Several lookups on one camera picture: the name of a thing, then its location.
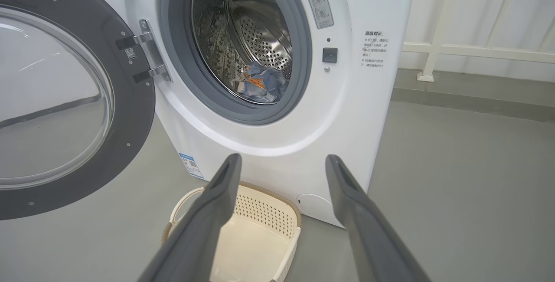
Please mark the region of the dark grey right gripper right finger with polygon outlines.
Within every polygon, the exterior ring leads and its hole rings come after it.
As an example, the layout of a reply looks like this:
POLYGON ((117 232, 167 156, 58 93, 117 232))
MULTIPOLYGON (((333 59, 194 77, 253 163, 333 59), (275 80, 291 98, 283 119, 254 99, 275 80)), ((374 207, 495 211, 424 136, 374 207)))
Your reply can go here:
POLYGON ((410 250, 337 155, 325 161, 333 212, 349 236, 361 282, 428 282, 410 250))

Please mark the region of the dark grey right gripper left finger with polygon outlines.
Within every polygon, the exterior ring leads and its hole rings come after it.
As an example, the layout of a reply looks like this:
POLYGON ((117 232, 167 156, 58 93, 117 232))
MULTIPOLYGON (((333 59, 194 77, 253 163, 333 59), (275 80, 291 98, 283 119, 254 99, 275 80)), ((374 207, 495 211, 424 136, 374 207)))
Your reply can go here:
POLYGON ((234 211, 242 158, 229 155, 174 228, 139 282, 208 282, 219 233, 234 211))

